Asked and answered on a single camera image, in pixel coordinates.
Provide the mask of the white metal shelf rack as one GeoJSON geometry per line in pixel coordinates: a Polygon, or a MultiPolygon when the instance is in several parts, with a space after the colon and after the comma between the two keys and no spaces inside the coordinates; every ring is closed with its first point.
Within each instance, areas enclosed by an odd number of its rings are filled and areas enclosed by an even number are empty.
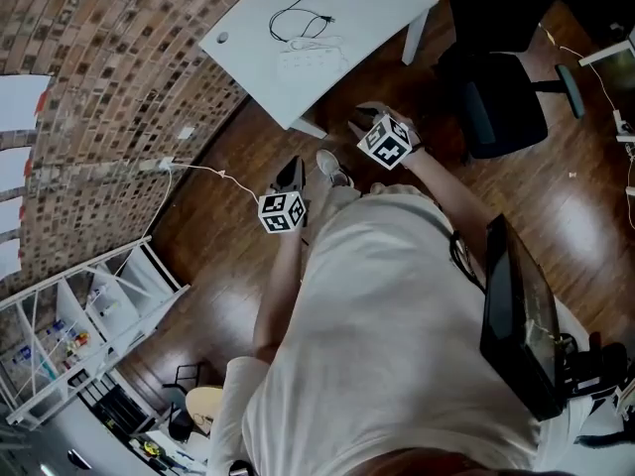
{"type": "Polygon", "coordinates": [[[169,273],[150,246],[149,238],[131,242],[55,274],[0,300],[0,418],[10,425],[35,429],[57,414],[85,387],[70,381],[83,366],[72,369],[39,390],[19,389],[3,356],[17,340],[15,303],[63,281],[70,285],[113,352],[103,359],[88,382],[109,373],[122,359],[154,334],[175,302],[187,291],[169,273]]]}

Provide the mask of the black body-worn tablet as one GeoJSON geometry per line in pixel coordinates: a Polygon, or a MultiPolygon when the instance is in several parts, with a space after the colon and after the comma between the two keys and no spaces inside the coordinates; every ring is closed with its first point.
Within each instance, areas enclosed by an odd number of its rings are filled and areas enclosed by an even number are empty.
{"type": "Polygon", "coordinates": [[[480,352],[539,421],[565,408],[565,349],[555,296],[507,218],[487,226],[480,352]]]}

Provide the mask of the person's right hand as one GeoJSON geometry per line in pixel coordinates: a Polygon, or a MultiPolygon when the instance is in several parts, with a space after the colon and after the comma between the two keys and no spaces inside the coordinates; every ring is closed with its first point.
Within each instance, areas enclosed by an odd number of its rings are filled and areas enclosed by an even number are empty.
{"type": "Polygon", "coordinates": [[[406,131],[410,143],[410,151],[401,161],[401,165],[408,170],[415,154],[423,147],[423,142],[411,122],[400,122],[399,125],[406,131]]]}

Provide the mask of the person's beige trouser legs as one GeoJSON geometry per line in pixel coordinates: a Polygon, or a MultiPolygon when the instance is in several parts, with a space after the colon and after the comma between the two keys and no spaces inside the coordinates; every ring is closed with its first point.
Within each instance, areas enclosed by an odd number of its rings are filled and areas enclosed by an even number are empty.
{"type": "Polygon", "coordinates": [[[375,182],[366,193],[352,186],[333,186],[321,205],[319,214],[330,218],[356,201],[368,201],[373,205],[400,206],[408,209],[438,208],[436,201],[409,184],[385,185],[375,182]]]}

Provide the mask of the white wall paper sheet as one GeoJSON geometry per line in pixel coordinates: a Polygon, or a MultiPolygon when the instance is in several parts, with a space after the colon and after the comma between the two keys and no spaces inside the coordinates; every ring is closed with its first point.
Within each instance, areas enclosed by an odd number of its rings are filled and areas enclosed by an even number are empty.
{"type": "Polygon", "coordinates": [[[0,243],[0,281],[21,271],[20,249],[19,238],[0,243]]]}
{"type": "Polygon", "coordinates": [[[31,147],[0,151],[0,192],[21,188],[30,174],[31,147]]]}
{"type": "Polygon", "coordinates": [[[0,234],[20,228],[23,208],[22,196],[0,201],[0,234]]]}
{"type": "Polygon", "coordinates": [[[0,132],[36,129],[51,79],[40,74],[0,75],[0,132]]]}

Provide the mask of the group of small colourful bottles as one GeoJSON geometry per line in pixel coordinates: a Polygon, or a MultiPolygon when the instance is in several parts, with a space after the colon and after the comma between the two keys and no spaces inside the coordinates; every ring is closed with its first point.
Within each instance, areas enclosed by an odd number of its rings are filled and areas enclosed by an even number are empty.
{"type": "Polygon", "coordinates": [[[66,282],[19,299],[14,310],[17,340],[3,362],[19,389],[39,390],[79,366],[97,372],[113,352],[66,282]]]}

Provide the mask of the white power strip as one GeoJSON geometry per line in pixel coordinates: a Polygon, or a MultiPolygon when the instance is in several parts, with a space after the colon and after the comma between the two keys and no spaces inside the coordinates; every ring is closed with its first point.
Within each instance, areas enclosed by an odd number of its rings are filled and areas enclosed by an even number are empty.
{"type": "Polygon", "coordinates": [[[293,38],[285,43],[278,56],[278,72],[340,72],[347,65],[341,50],[340,36],[293,38]]]}

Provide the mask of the black folding chair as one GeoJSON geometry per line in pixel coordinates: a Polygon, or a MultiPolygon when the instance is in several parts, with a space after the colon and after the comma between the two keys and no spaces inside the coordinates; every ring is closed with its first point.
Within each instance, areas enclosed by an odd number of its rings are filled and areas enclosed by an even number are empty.
{"type": "Polygon", "coordinates": [[[205,374],[208,364],[204,361],[177,367],[172,383],[164,384],[162,390],[170,404],[168,409],[168,434],[177,442],[187,442],[193,432],[206,435],[204,431],[207,417],[191,417],[187,409],[186,396],[196,388],[205,374]]]}

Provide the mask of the person's left forearm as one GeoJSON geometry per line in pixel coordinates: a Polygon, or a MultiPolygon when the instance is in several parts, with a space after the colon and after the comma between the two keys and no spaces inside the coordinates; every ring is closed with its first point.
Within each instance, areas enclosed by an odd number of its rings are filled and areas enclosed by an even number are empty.
{"type": "Polygon", "coordinates": [[[281,233],[253,331],[254,356],[271,364],[287,333],[302,282],[302,230],[281,233]]]}

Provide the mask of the person's torso in cream shirt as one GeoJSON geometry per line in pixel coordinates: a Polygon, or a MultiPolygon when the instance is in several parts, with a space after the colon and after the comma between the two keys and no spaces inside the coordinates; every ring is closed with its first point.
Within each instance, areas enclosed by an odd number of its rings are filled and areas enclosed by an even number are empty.
{"type": "Polygon", "coordinates": [[[540,422],[479,350],[484,297],[438,208],[361,200],[325,218],[271,364],[229,362],[207,476],[352,476],[407,448],[491,469],[555,468],[592,404],[540,422]]]}

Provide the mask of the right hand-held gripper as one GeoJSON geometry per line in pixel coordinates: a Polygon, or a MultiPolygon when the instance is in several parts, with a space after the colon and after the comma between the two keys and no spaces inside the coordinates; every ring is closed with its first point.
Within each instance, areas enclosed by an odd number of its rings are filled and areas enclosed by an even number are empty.
{"type": "Polygon", "coordinates": [[[393,170],[410,151],[406,131],[392,110],[380,102],[366,102],[355,107],[348,128],[358,139],[357,148],[370,159],[393,170]]]}

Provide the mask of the white office desk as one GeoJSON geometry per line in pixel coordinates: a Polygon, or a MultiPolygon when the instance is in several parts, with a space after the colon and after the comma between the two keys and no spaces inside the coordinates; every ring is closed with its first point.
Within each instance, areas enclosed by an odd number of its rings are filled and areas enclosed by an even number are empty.
{"type": "Polygon", "coordinates": [[[635,28],[631,31],[631,33],[624,41],[604,48],[590,56],[581,58],[578,61],[578,64],[580,66],[592,65],[595,62],[607,59],[623,52],[629,52],[635,58],[635,28]]]}

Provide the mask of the round wooden table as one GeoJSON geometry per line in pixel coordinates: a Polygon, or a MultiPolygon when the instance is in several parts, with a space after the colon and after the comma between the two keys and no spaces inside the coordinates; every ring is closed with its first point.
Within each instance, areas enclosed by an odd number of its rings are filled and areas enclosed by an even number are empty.
{"type": "Polygon", "coordinates": [[[190,390],[186,395],[186,408],[194,424],[209,435],[214,418],[220,408],[223,391],[219,387],[204,386],[190,390]]]}

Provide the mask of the white rectangular table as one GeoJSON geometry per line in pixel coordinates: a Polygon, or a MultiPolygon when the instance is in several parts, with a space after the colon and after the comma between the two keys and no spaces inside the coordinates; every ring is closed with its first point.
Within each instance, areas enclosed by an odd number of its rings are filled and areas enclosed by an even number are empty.
{"type": "Polygon", "coordinates": [[[326,132],[307,112],[354,67],[401,31],[412,63],[429,11],[438,0],[239,0],[200,40],[224,69],[283,129],[318,139],[326,132]],[[279,73],[278,56],[293,38],[344,39],[340,72],[279,73]]]}

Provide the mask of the black mesh office chair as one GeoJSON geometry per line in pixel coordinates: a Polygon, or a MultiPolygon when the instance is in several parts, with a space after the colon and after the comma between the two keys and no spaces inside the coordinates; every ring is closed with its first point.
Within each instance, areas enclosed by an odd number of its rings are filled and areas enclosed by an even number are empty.
{"type": "Polygon", "coordinates": [[[567,97],[573,116],[585,108],[571,71],[533,81],[518,58],[556,0],[449,0],[455,41],[436,66],[461,129],[467,158],[493,159],[548,136],[541,93],[567,97]]]}

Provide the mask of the person's right forearm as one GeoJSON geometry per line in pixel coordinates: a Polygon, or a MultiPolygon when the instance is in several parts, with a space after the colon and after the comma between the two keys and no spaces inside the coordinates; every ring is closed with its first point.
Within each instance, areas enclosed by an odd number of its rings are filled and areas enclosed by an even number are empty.
{"type": "Polygon", "coordinates": [[[457,230],[482,271],[486,268],[487,226],[495,218],[485,204],[424,149],[402,164],[426,187],[457,230]]]}

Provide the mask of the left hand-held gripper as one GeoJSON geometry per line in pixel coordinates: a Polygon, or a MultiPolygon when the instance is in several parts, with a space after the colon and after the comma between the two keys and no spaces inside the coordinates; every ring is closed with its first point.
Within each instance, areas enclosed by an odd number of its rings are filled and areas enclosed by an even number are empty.
{"type": "Polygon", "coordinates": [[[258,200],[258,217],[269,234],[293,232],[306,225],[305,163],[294,156],[258,200]]]}

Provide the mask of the person's white shoe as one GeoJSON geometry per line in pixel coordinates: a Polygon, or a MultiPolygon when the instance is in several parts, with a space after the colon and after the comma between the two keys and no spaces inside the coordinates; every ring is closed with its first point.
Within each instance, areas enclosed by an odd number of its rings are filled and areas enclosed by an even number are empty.
{"type": "Polygon", "coordinates": [[[326,150],[320,149],[316,153],[317,167],[328,179],[332,186],[354,187],[354,182],[349,174],[343,169],[336,156],[326,150]]]}

